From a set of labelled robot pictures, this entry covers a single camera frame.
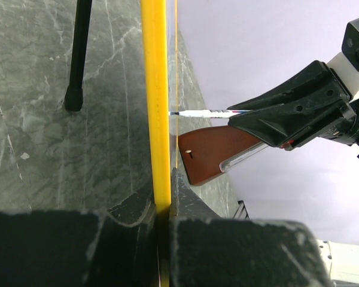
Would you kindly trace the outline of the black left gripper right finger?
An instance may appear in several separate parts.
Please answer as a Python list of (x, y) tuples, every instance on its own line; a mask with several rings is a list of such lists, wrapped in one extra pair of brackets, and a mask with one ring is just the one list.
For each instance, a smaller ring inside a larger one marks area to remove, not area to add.
[(172, 171), (172, 286), (331, 286), (318, 245), (293, 221), (218, 216)]

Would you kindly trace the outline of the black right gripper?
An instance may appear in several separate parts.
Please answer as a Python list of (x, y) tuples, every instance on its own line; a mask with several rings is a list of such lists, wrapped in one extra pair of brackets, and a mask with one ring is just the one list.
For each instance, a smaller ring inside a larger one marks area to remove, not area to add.
[(295, 149), (315, 138), (352, 145), (358, 138), (358, 115), (350, 94), (330, 78), (328, 66), (314, 60), (300, 72), (260, 96), (228, 110), (251, 110), (233, 116), (229, 126), (272, 147)]

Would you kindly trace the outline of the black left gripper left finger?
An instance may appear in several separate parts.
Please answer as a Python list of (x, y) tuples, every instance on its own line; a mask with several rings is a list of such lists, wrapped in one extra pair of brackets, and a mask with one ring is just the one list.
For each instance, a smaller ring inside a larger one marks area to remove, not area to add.
[(0, 211), (0, 286), (153, 286), (155, 206)]

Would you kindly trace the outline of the white rainbow whiteboard marker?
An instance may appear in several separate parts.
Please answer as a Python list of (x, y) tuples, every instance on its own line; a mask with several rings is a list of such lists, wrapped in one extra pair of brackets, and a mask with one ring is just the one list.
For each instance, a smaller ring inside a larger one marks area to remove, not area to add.
[(226, 119), (231, 118), (235, 115), (242, 115), (251, 112), (251, 110), (211, 110), (211, 109), (202, 109), (202, 110), (183, 110), (183, 111), (169, 111), (169, 116), (178, 116), (185, 118), (216, 118), (216, 119)]

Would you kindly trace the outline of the orange framed whiteboard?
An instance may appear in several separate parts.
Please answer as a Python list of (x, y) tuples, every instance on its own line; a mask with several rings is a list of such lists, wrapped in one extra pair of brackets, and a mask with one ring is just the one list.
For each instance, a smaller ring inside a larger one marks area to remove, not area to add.
[(177, 40), (177, 1), (141, 1), (145, 84), (160, 286), (170, 285), (169, 211), (171, 145), (169, 134), (170, 40)]

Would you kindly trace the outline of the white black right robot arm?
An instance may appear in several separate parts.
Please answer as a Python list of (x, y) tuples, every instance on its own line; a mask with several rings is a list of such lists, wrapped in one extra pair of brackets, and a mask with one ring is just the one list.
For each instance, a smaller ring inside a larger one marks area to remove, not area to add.
[(315, 138), (359, 146), (359, 100), (353, 98), (333, 68), (314, 60), (275, 88), (230, 106), (245, 113), (228, 125), (286, 151)]

